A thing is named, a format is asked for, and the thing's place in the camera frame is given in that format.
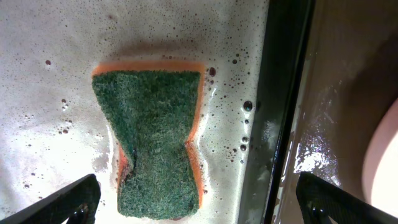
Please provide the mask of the small soapy water tray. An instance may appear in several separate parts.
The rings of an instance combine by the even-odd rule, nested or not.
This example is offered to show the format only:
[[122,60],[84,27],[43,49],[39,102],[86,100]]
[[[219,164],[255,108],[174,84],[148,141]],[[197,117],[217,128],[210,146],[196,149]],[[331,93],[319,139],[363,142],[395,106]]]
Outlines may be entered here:
[[309,1],[2,1],[1,217],[87,174],[116,208],[119,144],[91,73],[114,60],[205,67],[194,145],[203,206],[183,223],[261,223]]

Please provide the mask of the pink white plate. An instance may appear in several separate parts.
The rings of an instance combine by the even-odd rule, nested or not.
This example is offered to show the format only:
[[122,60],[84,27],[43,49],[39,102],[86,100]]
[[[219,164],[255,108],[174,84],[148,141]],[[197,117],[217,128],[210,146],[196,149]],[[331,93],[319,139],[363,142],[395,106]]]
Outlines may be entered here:
[[363,162],[364,198],[372,206],[397,216],[397,102],[381,119]]

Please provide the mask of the large brown serving tray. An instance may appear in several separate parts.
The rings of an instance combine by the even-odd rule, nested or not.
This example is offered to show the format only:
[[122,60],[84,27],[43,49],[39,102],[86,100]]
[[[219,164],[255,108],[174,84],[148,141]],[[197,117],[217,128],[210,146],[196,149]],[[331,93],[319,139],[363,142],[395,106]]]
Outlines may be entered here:
[[368,144],[397,98],[397,1],[317,1],[272,223],[302,223],[311,172],[363,199]]

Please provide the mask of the green orange sponge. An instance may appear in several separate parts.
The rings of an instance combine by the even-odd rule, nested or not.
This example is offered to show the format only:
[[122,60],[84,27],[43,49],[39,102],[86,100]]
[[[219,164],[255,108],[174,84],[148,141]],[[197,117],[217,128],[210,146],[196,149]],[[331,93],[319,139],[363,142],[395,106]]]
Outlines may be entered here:
[[121,215],[173,220],[195,214],[203,182],[195,135],[205,66],[181,60],[101,63],[97,102],[119,143]]

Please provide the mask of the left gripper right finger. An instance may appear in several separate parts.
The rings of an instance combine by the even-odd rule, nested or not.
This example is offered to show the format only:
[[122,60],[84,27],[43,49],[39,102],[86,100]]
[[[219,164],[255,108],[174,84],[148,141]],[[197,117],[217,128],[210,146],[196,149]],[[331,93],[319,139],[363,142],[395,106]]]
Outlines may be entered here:
[[296,196],[304,224],[397,224],[397,218],[310,172],[301,172]]

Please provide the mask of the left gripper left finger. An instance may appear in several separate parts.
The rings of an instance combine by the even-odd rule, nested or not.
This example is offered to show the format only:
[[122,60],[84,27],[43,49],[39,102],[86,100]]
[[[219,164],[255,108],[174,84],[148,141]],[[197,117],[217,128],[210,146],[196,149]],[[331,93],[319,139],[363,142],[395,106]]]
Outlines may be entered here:
[[94,224],[100,202],[100,185],[88,174],[31,206],[1,220],[1,223]]

